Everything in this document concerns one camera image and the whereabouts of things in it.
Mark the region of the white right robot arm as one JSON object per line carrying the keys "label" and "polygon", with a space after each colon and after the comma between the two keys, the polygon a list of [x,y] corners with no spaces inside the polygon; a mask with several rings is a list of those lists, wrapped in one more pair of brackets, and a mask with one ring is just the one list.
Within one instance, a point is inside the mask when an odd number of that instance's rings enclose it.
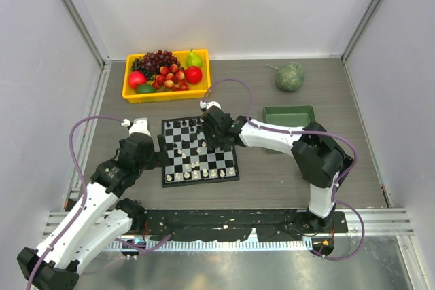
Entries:
{"label": "white right robot arm", "polygon": [[302,178],[310,184],[307,223],[322,232],[332,223],[336,191],[353,168],[357,155],[349,156],[336,142],[339,136],[321,124],[284,127],[239,116],[232,119],[215,101],[200,102],[206,144],[212,149],[259,147],[292,156]]}

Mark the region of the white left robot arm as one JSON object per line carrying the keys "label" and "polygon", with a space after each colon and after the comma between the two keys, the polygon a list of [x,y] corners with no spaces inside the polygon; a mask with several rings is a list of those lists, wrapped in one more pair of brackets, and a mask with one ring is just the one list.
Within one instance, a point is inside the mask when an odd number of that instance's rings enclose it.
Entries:
{"label": "white left robot arm", "polygon": [[169,165],[164,137],[160,149],[148,134],[134,132],[120,140],[115,156],[100,163],[82,197],[58,227],[36,249],[17,256],[27,287],[73,289],[86,266],[119,236],[145,227],[145,209],[121,195],[145,170]]}

